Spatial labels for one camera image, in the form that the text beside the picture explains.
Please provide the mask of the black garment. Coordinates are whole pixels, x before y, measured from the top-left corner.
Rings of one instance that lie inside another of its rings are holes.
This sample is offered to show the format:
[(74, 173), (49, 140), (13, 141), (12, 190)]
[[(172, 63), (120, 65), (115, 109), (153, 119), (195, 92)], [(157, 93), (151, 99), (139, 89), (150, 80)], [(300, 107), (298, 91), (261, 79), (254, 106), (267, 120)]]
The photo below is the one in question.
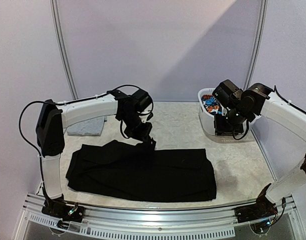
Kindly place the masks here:
[(156, 150), (154, 143), (117, 140), (84, 144), (72, 154), (65, 177), (74, 191), (130, 201), (205, 202), (217, 197), (214, 168), (204, 148)]

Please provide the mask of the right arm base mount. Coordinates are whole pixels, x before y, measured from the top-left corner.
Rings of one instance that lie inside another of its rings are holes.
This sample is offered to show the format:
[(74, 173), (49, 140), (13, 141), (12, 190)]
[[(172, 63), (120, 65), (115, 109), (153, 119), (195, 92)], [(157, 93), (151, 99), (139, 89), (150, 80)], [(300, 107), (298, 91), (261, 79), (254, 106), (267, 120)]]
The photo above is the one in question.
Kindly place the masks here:
[(273, 220), (271, 221), (277, 222), (283, 213), (284, 211), (279, 215), (276, 204), (266, 200), (260, 200), (256, 201), (254, 204), (234, 208), (234, 215), (238, 223), (251, 222), (271, 216), (273, 216)]

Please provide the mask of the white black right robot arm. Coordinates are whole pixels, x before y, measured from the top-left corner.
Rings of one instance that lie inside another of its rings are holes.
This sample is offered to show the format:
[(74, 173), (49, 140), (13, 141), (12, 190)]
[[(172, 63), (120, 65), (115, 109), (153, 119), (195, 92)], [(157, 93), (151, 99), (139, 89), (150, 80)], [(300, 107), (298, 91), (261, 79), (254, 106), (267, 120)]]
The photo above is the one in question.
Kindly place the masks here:
[[(225, 133), (235, 137), (237, 128), (248, 126), (256, 117), (267, 119), (306, 144), (306, 112), (286, 100), (276, 88), (254, 83), (243, 90), (231, 80), (222, 81), (212, 92), (226, 110), (222, 117)], [(306, 184), (306, 153), (297, 165), (259, 194), (251, 213), (262, 218), (275, 203)]]

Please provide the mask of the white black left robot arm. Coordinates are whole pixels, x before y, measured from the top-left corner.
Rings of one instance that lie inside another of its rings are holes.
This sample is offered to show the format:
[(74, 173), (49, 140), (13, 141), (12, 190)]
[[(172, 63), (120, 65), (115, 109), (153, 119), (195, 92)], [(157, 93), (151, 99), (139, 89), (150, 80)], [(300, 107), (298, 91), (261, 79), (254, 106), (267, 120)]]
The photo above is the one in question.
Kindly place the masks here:
[(126, 138), (140, 141), (154, 149), (155, 141), (150, 136), (153, 126), (148, 120), (142, 120), (142, 117), (152, 118), (153, 109), (153, 99), (143, 89), (137, 89), (133, 94), (112, 89), (72, 101), (54, 102), (49, 99), (42, 102), (35, 132), (41, 154), (44, 195), (51, 199), (47, 207), (56, 217), (63, 217), (68, 211), (67, 205), (59, 200), (63, 196), (60, 160), (67, 130), (85, 121), (115, 116), (125, 124), (123, 135)]

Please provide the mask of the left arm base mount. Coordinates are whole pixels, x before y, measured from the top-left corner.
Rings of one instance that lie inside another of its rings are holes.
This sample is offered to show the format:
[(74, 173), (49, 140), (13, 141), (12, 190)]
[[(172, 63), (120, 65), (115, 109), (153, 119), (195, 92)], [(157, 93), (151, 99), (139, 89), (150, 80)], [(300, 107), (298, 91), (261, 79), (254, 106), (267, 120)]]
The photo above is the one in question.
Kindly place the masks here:
[(84, 218), (85, 208), (78, 203), (67, 203), (63, 199), (46, 199), (41, 213), (64, 222), (81, 223)]

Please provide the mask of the grey t-shirt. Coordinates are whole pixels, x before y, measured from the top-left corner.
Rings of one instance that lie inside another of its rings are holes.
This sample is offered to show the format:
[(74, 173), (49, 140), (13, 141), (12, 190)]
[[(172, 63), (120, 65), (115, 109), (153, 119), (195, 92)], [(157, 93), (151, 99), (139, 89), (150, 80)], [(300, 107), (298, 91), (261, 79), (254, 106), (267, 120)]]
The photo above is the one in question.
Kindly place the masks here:
[(100, 116), (81, 121), (69, 126), (66, 132), (69, 136), (101, 136), (107, 116)]

